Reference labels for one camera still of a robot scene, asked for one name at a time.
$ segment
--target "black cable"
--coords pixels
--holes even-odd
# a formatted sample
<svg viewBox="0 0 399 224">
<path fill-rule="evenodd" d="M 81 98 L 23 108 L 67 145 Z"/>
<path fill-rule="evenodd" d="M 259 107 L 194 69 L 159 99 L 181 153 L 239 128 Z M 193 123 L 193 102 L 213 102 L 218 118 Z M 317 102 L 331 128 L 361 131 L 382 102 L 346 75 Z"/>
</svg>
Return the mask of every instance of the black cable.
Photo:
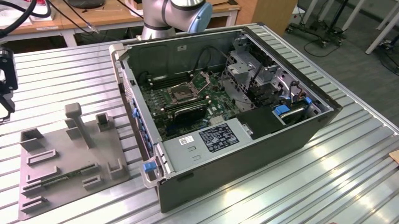
<svg viewBox="0 0 399 224">
<path fill-rule="evenodd" d="M 70 22 L 85 32 L 85 33 L 87 33 L 89 35 L 91 35 L 91 33 L 90 32 L 87 32 L 75 22 L 74 22 L 74 20 L 69 17 L 69 16 L 66 16 L 66 14 L 59 10 L 59 8 L 55 6 L 55 4 L 53 4 L 53 2 L 51 1 L 49 1 L 49 3 L 51 4 L 51 6 L 55 8 L 55 10 L 62 14 L 62 16 L 65 16 L 66 17 L 66 19 L 67 20 L 70 20 Z"/>
<path fill-rule="evenodd" d="M 322 14 L 322 11 L 325 10 L 325 7 L 326 7 L 327 2 L 329 2 L 329 0 L 326 0 L 326 2 L 323 3 L 322 8 L 321 8 L 321 11 L 319 11 L 319 13 L 318 13 L 318 15 L 317 15 L 317 19 L 318 19 L 318 20 L 319 20 L 319 18 L 321 18 L 321 14 Z"/>
<path fill-rule="evenodd" d="M 38 2 L 38 0 L 32 0 L 26 12 L 18 18 L 18 20 L 8 27 L 6 27 L 4 29 L 0 29 L 0 39 L 3 37 L 6 37 L 14 30 L 16 30 L 16 28 L 19 28 L 19 26 L 24 23 L 24 21 L 27 20 L 27 18 L 31 15 L 31 13 L 34 12 L 34 9 L 36 7 L 36 2 Z"/>
<path fill-rule="evenodd" d="M 259 76 L 259 73 L 261 73 L 261 70 L 262 70 L 262 69 L 263 69 L 263 66 L 259 65 L 258 70 L 257 70 L 257 73 L 255 73 L 254 77 L 251 78 L 250 88 L 251 88 L 251 86 L 254 85 L 254 83 L 255 83 L 255 81 L 257 81 L 257 78 L 258 78 L 258 76 Z"/>
<path fill-rule="evenodd" d="M 385 52 L 386 56 L 389 57 L 389 59 L 395 63 L 397 67 L 399 68 L 399 64 L 395 62 L 394 58 L 391 58 L 391 56 Z"/>
<path fill-rule="evenodd" d="M 377 51 L 378 57 L 379 57 L 379 61 L 382 66 L 385 66 L 385 68 L 397 76 L 399 76 L 399 74 L 386 65 L 386 63 L 383 62 L 382 56 L 386 55 L 389 57 L 389 59 L 395 63 L 397 67 L 398 63 L 394 61 L 394 59 L 390 57 L 390 55 L 387 54 L 387 52 L 385 51 L 383 48 L 379 48 L 379 51 Z"/>
<path fill-rule="evenodd" d="M 31 12 L 31 15 L 38 17 L 38 18 L 47 18 L 51 16 L 51 8 L 50 8 L 50 4 L 49 4 L 49 0 L 46 0 L 46 3 L 47 3 L 47 8 L 49 8 L 49 11 L 46 14 L 38 14 L 35 12 Z M 22 11 L 23 13 L 27 11 L 23 7 L 20 7 L 19 5 L 8 2 L 8 1 L 4 1 L 4 0 L 0 0 L 0 5 L 4 5 L 4 6 L 8 6 L 19 11 Z"/>
<path fill-rule="evenodd" d="M 206 51 L 209 51 L 209 53 L 210 53 L 209 61 L 207 61 L 207 64 L 206 64 L 206 65 L 209 66 L 209 63 L 210 63 L 210 61 L 211 61 L 211 51 L 210 51 L 210 49 L 217 50 L 217 51 L 218 51 L 218 52 L 227 58 L 227 60 L 229 60 L 231 63 L 234 63 L 233 60 L 230 59 L 230 57 L 223 53 L 223 51 L 222 51 L 221 49 L 215 48 L 214 46 L 206 46 L 206 47 L 201 50 L 198 60 L 197 60 L 197 62 L 195 62 L 194 68 L 193 68 L 193 70 L 191 70 L 191 74 L 194 74 L 195 71 L 197 71 L 197 69 L 199 68 L 201 57 L 202 57 L 202 55 L 205 54 Z"/>
<path fill-rule="evenodd" d="M 315 55 L 313 54 L 307 49 L 306 47 L 311 44 L 311 43 L 315 43 L 319 39 L 314 40 L 314 41 L 310 41 L 306 45 L 305 45 L 305 51 L 311 55 L 311 56 L 315 56 L 315 57 L 327 57 L 334 51 L 337 51 L 341 46 L 338 46 L 333 51 L 330 51 L 326 55 Z"/>
<path fill-rule="evenodd" d="M 245 102 L 245 101 L 241 101 L 241 100 L 238 100 L 235 98 L 231 98 L 231 99 L 235 100 L 235 101 L 238 101 L 238 102 L 241 102 L 241 103 L 243 103 L 243 104 L 254 104 L 253 102 Z"/>
<path fill-rule="evenodd" d="M 141 72 L 141 74 L 139 74 L 139 76 L 138 76 L 138 78 L 137 78 L 139 84 L 143 83 L 143 82 L 142 82 L 142 76 L 143 76 L 145 73 L 146 73 L 147 75 L 150 75 L 150 72 L 149 72 L 149 71 L 143 71 L 143 72 Z"/>
<path fill-rule="evenodd" d="M 67 2 L 67 0 L 63 0 L 63 2 L 66 3 L 66 5 L 69 6 L 69 8 L 74 11 L 74 13 L 78 15 L 78 17 L 82 19 L 82 21 L 87 24 L 89 27 L 91 27 L 91 23 L 82 17 L 82 15 L 77 12 L 77 10 L 74 9 L 74 7 L 70 5 L 70 3 Z"/>
<path fill-rule="evenodd" d="M 105 37 L 102 39 L 102 43 L 105 42 L 106 38 L 107 38 L 107 34 L 109 34 L 109 30 L 106 30 L 106 34 L 105 34 Z"/>
<path fill-rule="evenodd" d="M 382 66 L 385 66 L 386 69 L 387 69 L 394 75 L 399 76 L 399 74 L 398 74 L 395 71 L 393 71 L 391 68 L 389 68 L 389 66 L 385 64 L 385 62 L 382 61 L 381 56 L 379 56 L 379 60 L 381 60 L 381 64 L 382 64 Z"/>
<path fill-rule="evenodd" d="M 301 13 L 301 8 L 299 7 L 298 7 L 298 12 L 299 12 L 299 17 L 301 17 L 299 25 L 305 26 L 305 18 L 302 17 L 302 13 Z"/>
<path fill-rule="evenodd" d="M 133 13 L 135 13 L 142 19 L 145 19 L 145 17 L 137 13 L 121 0 L 117 0 Z"/>
<path fill-rule="evenodd" d="M 195 62 L 194 68 L 193 68 L 193 70 L 191 70 L 191 73 L 193 73 L 193 74 L 195 73 L 197 69 L 199 68 L 201 57 L 202 57 L 202 55 L 203 55 L 203 53 L 205 53 L 206 51 L 209 51 L 209 54 L 210 54 L 209 62 L 207 62 L 207 64 L 206 64 L 206 66 L 209 66 L 209 63 L 210 63 L 210 61 L 211 61 L 211 51 L 210 51 L 209 48 L 203 48 L 203 49 L 201 50 L 198 60 L 197 60 L 197 62 Z"/>
<path fill-rule="evenodd" d="M 89 26 L 89 28 L 91 29 L 91 30 L 94 30 L 99 35 L 102 35 L 102 36 L 105 36 L 105 38 L 106 37 L 109 37 L 109 38 L 111 38 L 111 39 L 114 39 L 114 40 L 117 40 L 117 41 L 119 41 L 117 38 L 114 38 L 114 37 L 111 37 L 111 36 L 107 36 L 107 34 L 105 35 L 105 34 L 102 34 L 98 30 L 95 30 L 94 29 L 94 25 L 82 17 L 82 15 L 78 13 L 78 11 L 74 9 L 74 7 L 70 5 L 70 3 L 67 2 L 67 0 L 63 0 L 63 2 L 67 4 L 67 6 L 70 7 L 70 9 L 74 11 L 74 13 L 78 15 L 78 17 L 82 19 L 82 21 L 87 24 L 87 26 Z"/>
<path fill-rule="evenodd" d="M 83 34 L 78 34 L 78 35 L 79 35 L 83 39 L 86 39 L 87 41 L 90 41 L 90 44 L 93 44 L 94 42 L 95 42 L 95 43 L 99 43 L 97 40 L 90 39 L 90 37 L 94 38 L 93 35 L 83 35 Z"/>
</svg>

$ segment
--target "white table leg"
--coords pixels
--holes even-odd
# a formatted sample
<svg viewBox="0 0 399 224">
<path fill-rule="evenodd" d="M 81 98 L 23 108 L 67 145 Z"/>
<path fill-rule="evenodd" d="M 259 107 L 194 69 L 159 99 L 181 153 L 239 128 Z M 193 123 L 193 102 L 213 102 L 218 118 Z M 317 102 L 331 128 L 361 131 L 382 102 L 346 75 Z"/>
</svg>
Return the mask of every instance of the white table leg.
<svg viewBox="0 0 399 224">
<path fill-rule="evenodd" d="M 395 26 L 395 24 L 399 21 L 399 12 L 397 13 L 394 19 L 391 20 L 391 22 L 389 23 L 387 27 L 385 28 L 385 30 L 381 32 L 381 35 L 378 36 L 378 38 L 375 39 L 375 41 L 373 42 L 373 44 L 370 45 L 366 54 L 370 54 L 374 49 L 377 48 L 377 46 L 381 44 L 382 39 L 385 39 L 386 35 L 389 34 L 389 32 L 391 31 L 393 27 Z"/>
<path fill-rule="evenodd" d="M 359 13 L 359 11 L 362 9 L 362 6 L 363 6 L 365 2 L 366 2 L 366 0 L 361 0 L 359 1 L 359 3 L 358 3 L 358 5 L 357 5 L 357 7 L 355 7 L 355 9 L 354 9 L 354 11 L 353 11 L 353 13 L 350 15 L 350 18 L 349 18 L 347 22 L 345 23 L 345 25 L 342 27 L 343 31 L 346 31 L 349 29 L 349 27 L 351 25 L 351 22 L 354 22 L 354 19 L 355 19 L 357 15 L 358 15 L 358 13 Z"/>
<path fill-rule="evenodd" d="M 383 28 L 383 26 L 387 24 L 389 20 L 391 19 L 393 15 L 395 14 L 397 10 L 399 8 L 399 1 L 395 4 L 394 8 L 391 9 L 389 15 L 386 16 L 385 20 L 382 21 L 379 27 L 377 27 L 378 30 L 381 30 Z"/>
<path fill-rule="evenodd" d="M 226 26 L 227 27 L 234 26 L 237 24 L 237 20 L 238 20 L 238 10 L 234 10 L 229 14 Z"/>
<path fill-rule="evenodd" d="M 77 47 L 78 43 L 77 43 L 75 36 L 74 36 L 75 35 L 74 29 L 65 29 L 62 31 L 62 34 L 63 34 L 67 46 L 69 47 Z"/>
<path fill-rule="evenodd" d="M 313 14 L 313 11 L 314 11 L 314 7 L 315 7 L 318 1 L 319 1 L 319 0 L 313 0 L 311 5 L 310 5 L 310 8 L 309 8 L 307 11 L 306 11 L 305 19 L 303 19 L 305 24 L 307 23 L 307 20 L 309 20 L 310 17 L 311 17 L 311 14 Z"/>
<path fill-rule="evenodd" d="M 330 9 L 331 9 L 331 6 L 333 6 L 333 3 L 334 3 L 334 2 L 335 2 L 335 0 L 329 0 L 327 5 L 326 5 L 326 7 L 325 7 L 325 9 L 323 9 L 323 12 L 322 12 L 322 14 L 321 14 L 321 17 L 319 17 L 319 21 L 323 21 L 323 20 L 325 20 L 326 15 L 327 15 L 327 13 L 329 13 L 329 11 L 330 11 Z"/>
</svg>

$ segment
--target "power supply label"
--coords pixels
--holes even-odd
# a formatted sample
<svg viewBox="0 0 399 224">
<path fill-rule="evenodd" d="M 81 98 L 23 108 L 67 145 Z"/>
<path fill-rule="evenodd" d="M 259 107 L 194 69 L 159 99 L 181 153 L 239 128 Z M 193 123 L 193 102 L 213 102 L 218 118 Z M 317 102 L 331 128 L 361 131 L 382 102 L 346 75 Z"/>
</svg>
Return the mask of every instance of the power supply label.
<svg viewBox="0 0 399 224">
<path fill-rule="evenodd" d="M 219 125 L 218 127 L 201 132 L 199 135 L 213 153 L 239 143 L 239 140 L 227 124 Z"/>
</svg>

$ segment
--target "white sticker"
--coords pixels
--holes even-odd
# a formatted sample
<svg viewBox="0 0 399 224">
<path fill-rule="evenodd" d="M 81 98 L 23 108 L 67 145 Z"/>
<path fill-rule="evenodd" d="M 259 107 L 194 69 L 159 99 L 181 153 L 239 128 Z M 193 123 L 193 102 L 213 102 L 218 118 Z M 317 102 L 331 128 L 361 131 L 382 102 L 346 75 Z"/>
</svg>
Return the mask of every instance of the white sticker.
<svg viewBox="0 0 399 224">
<path fill-rule="evenodd" d="M 50 30 L 50 29 L 59 29 L 59 27 L 39 27 L 36 30 Z"/>
<path fill-rule="evenodd" d="M 187 45 L 183 45 L 183 46 L 178 47 L 178 51 L 183 51 L 183 50 L 187 50 Z"/>
<path fill-rule="evenodd" d="M 183 139 L 179 139 L 181 145 L 186 145 L 187 143 L 191 143 L 194 141 L 193 136 L 187 136 Z"/>
</svg>

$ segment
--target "slotted metal surface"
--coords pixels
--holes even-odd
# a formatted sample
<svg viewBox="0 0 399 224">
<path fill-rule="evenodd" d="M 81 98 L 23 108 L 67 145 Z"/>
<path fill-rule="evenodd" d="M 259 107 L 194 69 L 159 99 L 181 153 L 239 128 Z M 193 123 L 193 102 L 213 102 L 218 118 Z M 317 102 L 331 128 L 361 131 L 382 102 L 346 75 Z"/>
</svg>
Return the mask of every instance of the slotted metal surface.
<svg viewBox="0 0 399 224">
<path fill-rule="evenodd" d="M 143 185 L 141 153 L 113 75 L 109 45 L 16 55 L 18 112 L 0 126 L 0 223 L 18 222 L 19 133 L 66 126 L 63 107 L 79 102 L 83 120 L 117 117 L 133 179 L 24 223 L 397 223 L 399 172 L 389 153 L 398 128 L 265 26 L 249 26 L 345 106 L 306 146 L 167 214 Z"/>
</svg>

